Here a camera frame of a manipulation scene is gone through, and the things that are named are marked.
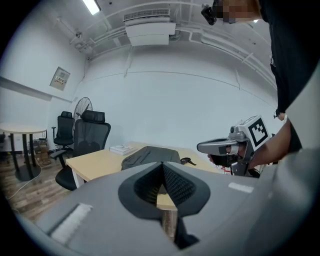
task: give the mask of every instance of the vent grille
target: vent grille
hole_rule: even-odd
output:
[[[170,16],[170,9],[151,9],[128,13],[123,16],[123,21],[153,16]]]

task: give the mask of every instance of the white label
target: white label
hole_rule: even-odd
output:
[[[246,192],[246,193],[251,193],[254,190],[253,186],[245,186],[245,185],[237,184],[234,182],[231,182],[228,185],[228,187],[231,189],[239,190],[239,191]]]

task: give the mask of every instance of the black table leg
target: black table leg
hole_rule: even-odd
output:
[[[20,170],[19,170],[18,161],[16,157],[16,152],[15,152],[15,141],[14,141],[13,133],[10,133],[10,142],[11,142],[11,155],[13,158],[14,167],[15,167],[15,170],[19,172]]]
[[[30,181],[33,178],[37,177],[40,174],[41,168],[36,165],[35,156],[33,154],[33,141],[30,141],[30,150],[31,150],[31,157],[33,166],[30,165],[30,160],[28,156],[28,146],[27,146],[27,135],[22,134],[22,145],[23,145],[23,153],[24,153],[24,160],[25,165],[20,167],[20,171],[15,172],[15,176],[20,181]]]
[[[34,139],[32,134],[29,135],[29,142],[30,142],[30,152],[31,152],[31,160],[32,160],[32,165],[36,167],[36,159],[35,159],[35,153],[34,153]]]

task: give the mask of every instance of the round table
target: round table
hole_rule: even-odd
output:
[[[36,165],[34,144],[33,144],[33,134],[43,133],[47,129],[36,126],[36,125],[2,122],[0,123],[0,130],[10,133],[11,155],[12,155],[13,163],[15,167],[16,178],[20,181],[25,182],[25,181],[30,181],[34,177],[38,176],[41,171],[41,168]],[[20,167],[18,166],[17,157],[15,153],[14,134],[22,134],[22,145],[23,145],[25,165]],[[32,165],[30,164],[29,156],[28,156],[27,134],[29,134]]]

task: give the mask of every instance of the ceiling light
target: ceiling light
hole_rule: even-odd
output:
[[[100,12],[100,7],[95,0],[82,0],[92,15]]]

